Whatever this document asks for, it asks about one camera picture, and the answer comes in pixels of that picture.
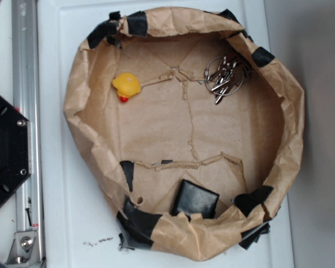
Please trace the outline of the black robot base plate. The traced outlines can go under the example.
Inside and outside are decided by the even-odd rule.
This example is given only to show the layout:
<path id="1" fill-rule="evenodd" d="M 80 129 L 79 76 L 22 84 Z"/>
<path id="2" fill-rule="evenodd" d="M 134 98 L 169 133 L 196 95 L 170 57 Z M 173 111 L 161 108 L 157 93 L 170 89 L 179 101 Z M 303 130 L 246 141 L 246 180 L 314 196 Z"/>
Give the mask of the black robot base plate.
<path id="1" fill-rule="evenodd" d="M 0 208 L 31 175 L 29 120 L 0 95 Z"/>

